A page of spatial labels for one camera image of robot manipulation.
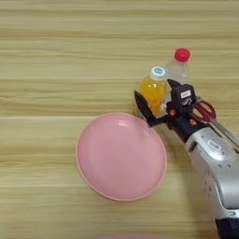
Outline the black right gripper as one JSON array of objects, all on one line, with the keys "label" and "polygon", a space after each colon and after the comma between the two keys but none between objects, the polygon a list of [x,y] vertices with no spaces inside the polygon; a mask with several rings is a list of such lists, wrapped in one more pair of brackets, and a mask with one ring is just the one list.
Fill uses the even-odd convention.
[{"label": "black right gripper", "polygon": [[[172,90],[181,87],[181,84],[174,79],[168,79],[167,82]],[[183,142],[186,142],[193,134],[207,127],[205,123],[196,120],[192,116],[191,106],[184,106],[182,111],[179,111],[175,106],[168,105],[166,108],[167,117],[156,118],[149,108],[147,100],[140,92],[134,92],[134,100],[149,127],[154,127],[167,121],[167,127],[173,130]]]}]

